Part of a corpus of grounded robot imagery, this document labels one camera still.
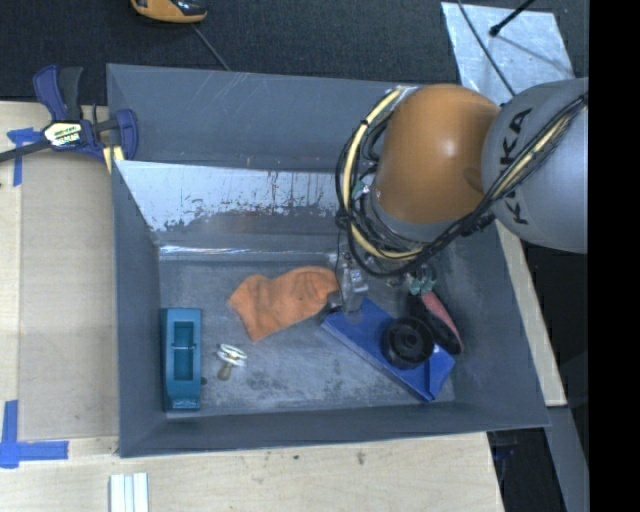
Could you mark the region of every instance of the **black floor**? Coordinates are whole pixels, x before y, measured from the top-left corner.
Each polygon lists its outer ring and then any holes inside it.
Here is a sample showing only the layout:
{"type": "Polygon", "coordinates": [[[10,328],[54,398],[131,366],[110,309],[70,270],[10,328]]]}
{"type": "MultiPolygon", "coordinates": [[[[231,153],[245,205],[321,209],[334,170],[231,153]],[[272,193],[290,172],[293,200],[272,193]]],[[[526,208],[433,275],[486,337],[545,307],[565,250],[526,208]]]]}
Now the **black floor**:
{"type": "MultiPolygon", "coordinates": [[[[515,8],[520,2],[470,3],[515,8]]],[[[128,0],[4,2],[0,99],[33,101],[32,76],[52,63],[85,68],[83,104],[106,104],[109,62],[220,69],[189,27],[143,24],[128,4],[128,0]]],[[[200,29],[236,71],[458,81],[439,1],[226,0],[211,5],[200,29]]],[[[588,76],[589,0],[538,0],[531,9],[555,14],[576,76],[588,76]]],[[[561,373],[567,373],[565,385],[588,460],[587,395],[578,390],[575,396],[579,386],[572,384],[574,363],[587,348],[587,258],[528,244],[525,253],[561,373]]],[[[508,512],[565,510],[541,429],[489,437],[508,512]]]]}

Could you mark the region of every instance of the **gray bin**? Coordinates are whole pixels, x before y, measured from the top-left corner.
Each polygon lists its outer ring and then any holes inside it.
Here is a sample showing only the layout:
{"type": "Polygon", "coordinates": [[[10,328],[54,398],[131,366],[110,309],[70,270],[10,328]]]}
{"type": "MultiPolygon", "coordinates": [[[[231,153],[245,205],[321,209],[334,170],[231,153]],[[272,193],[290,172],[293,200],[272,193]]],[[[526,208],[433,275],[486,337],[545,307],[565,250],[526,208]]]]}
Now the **gray bin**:
{"type": "MultiPolygon", "coordinates": [[[[242,279],[328,265],[333,170],[396,84],[110,65],[111,113],[138,117],[135,161],[112,173],[120,455],[372,441],[548,425],[495,226],[434,266],[465,350],[422,403],[320,328],[323,315],[256,343],[226,303],[242,279]],[[164,412],[159,310],[202,310],[202,406],[164,412]],[[220,343],[246,368],[219,381],[220,343]]],[[[395,316],[402,288],[372,279],[395,316]]]]}

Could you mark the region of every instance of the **orange cloth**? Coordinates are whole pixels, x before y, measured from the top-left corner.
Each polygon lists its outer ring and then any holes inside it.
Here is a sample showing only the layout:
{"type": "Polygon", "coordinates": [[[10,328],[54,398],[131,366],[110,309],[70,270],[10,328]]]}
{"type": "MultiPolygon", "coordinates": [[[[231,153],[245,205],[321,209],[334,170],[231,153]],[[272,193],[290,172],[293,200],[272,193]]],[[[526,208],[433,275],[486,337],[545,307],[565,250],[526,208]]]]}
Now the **orange cloth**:
{"type": "Polygon", "coordinates": [[[327,295],[338,289],[335,274],[322,267],[300,267],[275,279],[255,274],[229,298],[251,341],[319,313],[327,295]]]}

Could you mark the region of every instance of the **orange cap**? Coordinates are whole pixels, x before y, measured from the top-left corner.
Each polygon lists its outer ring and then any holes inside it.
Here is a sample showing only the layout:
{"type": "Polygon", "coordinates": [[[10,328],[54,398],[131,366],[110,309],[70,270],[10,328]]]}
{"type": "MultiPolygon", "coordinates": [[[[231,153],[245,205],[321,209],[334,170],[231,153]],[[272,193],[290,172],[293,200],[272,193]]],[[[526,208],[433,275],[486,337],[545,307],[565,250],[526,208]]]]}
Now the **orange cap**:
{"type": "Polygon", "coordinates": [[[500,108],[459,85],[423,87],[395,109],[374,182],[375,199],[402,222],[455,220],[482,194],[482,144],[500,108]]]}

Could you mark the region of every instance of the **black wire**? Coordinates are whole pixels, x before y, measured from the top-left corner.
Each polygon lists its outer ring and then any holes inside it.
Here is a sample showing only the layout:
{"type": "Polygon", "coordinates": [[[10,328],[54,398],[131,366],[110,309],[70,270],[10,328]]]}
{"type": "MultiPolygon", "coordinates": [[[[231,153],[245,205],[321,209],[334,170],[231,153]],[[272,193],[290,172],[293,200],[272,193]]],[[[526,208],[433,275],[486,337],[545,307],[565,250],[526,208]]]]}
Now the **black wire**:
{"type": "Polygon", "coordinates": [[[507,88],[507,90],[509,91],[511,96],[515,96],[516,95],[515,91],[513,90],[513,88],[511,87],[511,85],[509,84],[507,79],[505,78],[505,76],[502,74],[502,71],[500,71],[500,68],[498,67],[496,62],[493,60],[493,57],[491,57],[491,54],[489,53],[489,50],[487,49],[487,47],[482,42],[482,39],[480,39],[480,36],[478,35],[478,32],[476,31],[476,28],[471,23],[471,20],[469,19],[469,15],[467,14],[467,11],[465,10],[464,6],[462,5],[462,1],[461,0],[457,0],[457,1],[458,1],[458,7],[460,8],[460,12],[462,13],[462,16],[464,16],[464,19],[466,20],[467,25],[469,25],[469,28],[471,29],[471,32],[473,32],[473,35],[476,38],[476,41],[478,41],[478,44],[480,45],[480,48],[482,48],[482,51],[487,56],[487,59],[489,59],[489,62],[491,63],[491,66],[493,66],[493,69],[495,69],[496,73],[498,73],[498,76],[500,77],[500,80],[502,80],[502,83],[507,88]]]}
{"type": "Polygon", "coordinates": [[[191,25],[191,28],[195,31],[195,33],[198,34],[198,37],[202,39],[202,42],[205,44],[205,46],[209,48],[209,51],[213,54],[213,56],[216,59],[218,59],[218,62],[220,62],[220,64],[222,64],[222,67],[227,71],[231,71],[231,68],[227,65],[224,59],[220,56],[220,54],[216,51],[216,49],[207,40],[204,34],[198,29],[198,27],[196,27],[193,23],[190,23],[190,25],[191,25]]]}

